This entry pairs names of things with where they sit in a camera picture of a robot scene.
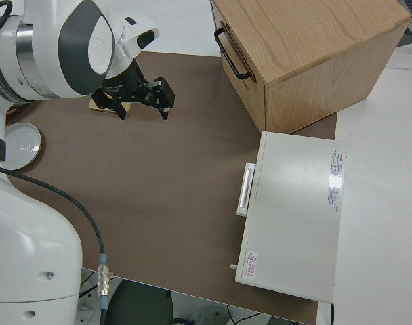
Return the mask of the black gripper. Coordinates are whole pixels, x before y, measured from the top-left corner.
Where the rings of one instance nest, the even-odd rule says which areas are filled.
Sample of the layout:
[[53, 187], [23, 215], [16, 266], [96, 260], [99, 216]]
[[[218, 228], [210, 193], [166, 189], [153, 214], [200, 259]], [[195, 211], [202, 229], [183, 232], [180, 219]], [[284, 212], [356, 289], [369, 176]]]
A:
[[121, 74], [105, 79], [102, 90], [97, 89], [92, 93], [92, 100], [98, 110], [109, 110], [117, 114], [121, 120], [125, 120], [127, 112], [118, 98], [130, 101], [137, 88], [139, 88], [140, 102], [156, 108], [163, 120], [167, 120], [175, 102], [172, 88], [164, 77], [147, 82], [137, 62], [132, 62]]

